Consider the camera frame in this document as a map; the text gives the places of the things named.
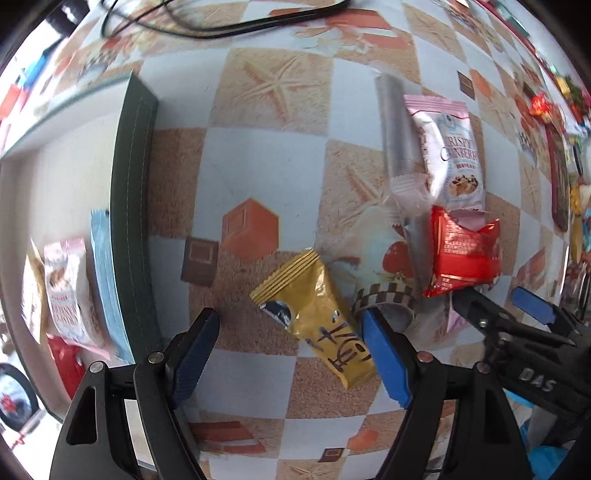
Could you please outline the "yellow clear cracker packet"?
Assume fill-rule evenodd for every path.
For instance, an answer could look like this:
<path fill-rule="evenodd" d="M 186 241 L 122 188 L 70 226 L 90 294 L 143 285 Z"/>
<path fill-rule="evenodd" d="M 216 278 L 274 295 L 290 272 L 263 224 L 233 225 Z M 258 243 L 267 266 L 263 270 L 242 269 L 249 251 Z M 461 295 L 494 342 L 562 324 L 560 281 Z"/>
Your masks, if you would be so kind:
<path fill-rule="evenodd" d="M 32 239 L 29 240 L 22 275 L 21 318 L 32 338 L 42 344 L 49 322 L 44 263 Z"/>

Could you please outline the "silver clear snack stick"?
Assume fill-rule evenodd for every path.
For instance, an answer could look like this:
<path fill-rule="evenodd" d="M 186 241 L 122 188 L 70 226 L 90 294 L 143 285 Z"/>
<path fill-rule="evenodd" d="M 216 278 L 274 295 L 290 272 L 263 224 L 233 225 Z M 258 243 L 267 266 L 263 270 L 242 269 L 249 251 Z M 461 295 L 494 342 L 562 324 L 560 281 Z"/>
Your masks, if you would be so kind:
<path fill-rule="evenodd" d="M 430 213 L 433 205 L 421 139 L 405 103 L 400 78 L 381 74 L 376 79 L 387 175 L 387 200 L 394 221 L 401 224 L 410 252 L 417 290 L 424 292 L 433 266 Z"/>

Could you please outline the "pink crispy cranberry packet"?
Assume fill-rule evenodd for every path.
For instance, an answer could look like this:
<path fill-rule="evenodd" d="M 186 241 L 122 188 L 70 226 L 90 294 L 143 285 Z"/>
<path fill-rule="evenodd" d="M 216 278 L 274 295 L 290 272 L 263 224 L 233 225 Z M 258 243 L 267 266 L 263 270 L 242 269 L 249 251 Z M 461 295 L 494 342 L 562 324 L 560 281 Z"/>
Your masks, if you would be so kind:
<path fill-rule="evenodd" d="M 482 211 L 484 178 L 467 105 L 423 95 L 407 95 L 405 104 L 419 133 L 434 203 L 449 212 Z"/>

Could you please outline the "white pink cookie packet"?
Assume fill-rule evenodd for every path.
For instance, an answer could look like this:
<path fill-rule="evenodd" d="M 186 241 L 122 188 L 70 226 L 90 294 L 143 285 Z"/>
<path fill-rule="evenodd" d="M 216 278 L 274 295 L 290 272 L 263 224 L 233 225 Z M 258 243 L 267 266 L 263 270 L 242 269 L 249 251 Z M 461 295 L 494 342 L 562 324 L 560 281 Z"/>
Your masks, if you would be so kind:
<path fill-rule="evenodd" d="M 48 244 L 43 249 L 48 306 L 58 336 L 110 359 L 94 307 L 87 274 L 87 250 L 82 237 Z"/>

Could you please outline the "red crinkled snack bag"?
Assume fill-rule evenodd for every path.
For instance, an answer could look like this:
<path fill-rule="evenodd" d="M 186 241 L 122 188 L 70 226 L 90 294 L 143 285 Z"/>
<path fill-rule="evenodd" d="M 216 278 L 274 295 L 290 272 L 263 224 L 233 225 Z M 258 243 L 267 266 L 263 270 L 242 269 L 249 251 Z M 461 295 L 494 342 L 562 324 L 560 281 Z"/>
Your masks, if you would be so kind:
<path fill-rule="evenodd" d="M 531 98 L 530 115 L 539 121 L 548 124 L 552 122 L 553 103 L 548 100 L 544 92 L 534 95 Z"/>

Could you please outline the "white shallow cardboard box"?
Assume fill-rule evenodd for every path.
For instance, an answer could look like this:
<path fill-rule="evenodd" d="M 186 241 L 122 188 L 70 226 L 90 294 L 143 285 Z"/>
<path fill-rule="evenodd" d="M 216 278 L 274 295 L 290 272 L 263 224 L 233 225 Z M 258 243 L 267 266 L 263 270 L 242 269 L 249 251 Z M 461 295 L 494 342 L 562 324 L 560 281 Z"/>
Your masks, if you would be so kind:
<path fill-rule="evenodd" d="M 110 214 L 114 276 L 134 356 L 161 346 L 149 265 L 147 184 L 158 100 L 134 74 L 61 102 L 1 156 L 1 304 L 16 352 L 48 413 L 70 398 L 46 347 L 21 318 L 27 247 L 90 237 L 94 210 Z"/>

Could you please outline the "mauve pink snack bar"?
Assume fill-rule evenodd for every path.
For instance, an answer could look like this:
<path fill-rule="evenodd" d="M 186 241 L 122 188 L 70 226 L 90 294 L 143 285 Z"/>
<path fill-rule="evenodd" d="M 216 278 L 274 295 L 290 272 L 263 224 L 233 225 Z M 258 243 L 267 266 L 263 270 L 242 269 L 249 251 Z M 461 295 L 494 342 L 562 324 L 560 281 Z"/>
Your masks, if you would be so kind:
<path fill-rule="evenodd" d="M 467 320 L 454 309 L 452 300 L 452 295 L 448 294 L 445 305 L 447 334 L 462 330 L 467 325 Z"/>

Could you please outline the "light blue snack bar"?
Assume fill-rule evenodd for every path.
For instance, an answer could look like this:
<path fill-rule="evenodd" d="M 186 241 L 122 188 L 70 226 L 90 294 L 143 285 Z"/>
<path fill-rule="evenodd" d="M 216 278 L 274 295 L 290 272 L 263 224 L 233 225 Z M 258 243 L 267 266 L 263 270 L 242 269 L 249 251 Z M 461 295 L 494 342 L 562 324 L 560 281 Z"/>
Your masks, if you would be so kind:
<path fill-rule="evenodd" d="M 90 214 L 90 240 L 102 316 L 114 347 L 115 356 L 124 364 L 134 364 L 120 307 L 111 239 L 110 213 L 93 210 Z"/>

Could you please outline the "long red snack bar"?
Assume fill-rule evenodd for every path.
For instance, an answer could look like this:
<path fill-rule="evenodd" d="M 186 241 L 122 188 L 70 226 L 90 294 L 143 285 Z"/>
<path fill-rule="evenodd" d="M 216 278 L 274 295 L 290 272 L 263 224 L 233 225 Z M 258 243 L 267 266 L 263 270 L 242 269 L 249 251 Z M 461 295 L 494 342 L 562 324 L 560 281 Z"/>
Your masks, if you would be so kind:
<path fill-rule="evenodd" d="M 86 372 L 80 358 L 81 348 L 58 336 L 48 336 L 47 343 L 61 382 L 69 398 L 73 399 Z"/>

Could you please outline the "small red snack packet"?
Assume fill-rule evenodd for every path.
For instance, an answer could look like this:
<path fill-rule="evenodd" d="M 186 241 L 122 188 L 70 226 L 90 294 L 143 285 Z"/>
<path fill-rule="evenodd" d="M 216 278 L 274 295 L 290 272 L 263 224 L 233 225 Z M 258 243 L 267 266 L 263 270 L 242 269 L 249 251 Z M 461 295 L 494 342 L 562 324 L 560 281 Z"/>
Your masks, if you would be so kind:
<path fill-rule="evenodd" d="M 432 275 L 425 297 L 435 297 L 479 285 L 492 286 L 502 273 L 499 219 L 479 230 L 457 223 L 442 207 L 431 212 Z"/>

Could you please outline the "gold snack bar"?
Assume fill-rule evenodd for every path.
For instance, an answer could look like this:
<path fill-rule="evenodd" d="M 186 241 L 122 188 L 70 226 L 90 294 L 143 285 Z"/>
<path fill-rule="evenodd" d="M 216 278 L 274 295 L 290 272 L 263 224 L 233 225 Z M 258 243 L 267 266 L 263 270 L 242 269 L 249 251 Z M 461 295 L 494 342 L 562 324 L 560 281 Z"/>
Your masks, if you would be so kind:
<path fill-rule="evenodd" d="M 349 306 L 314 249 L 297 254 L 250 292 L 249 298 L 284 330 L 307 344 L 351 390 L 377 369 Z"/>

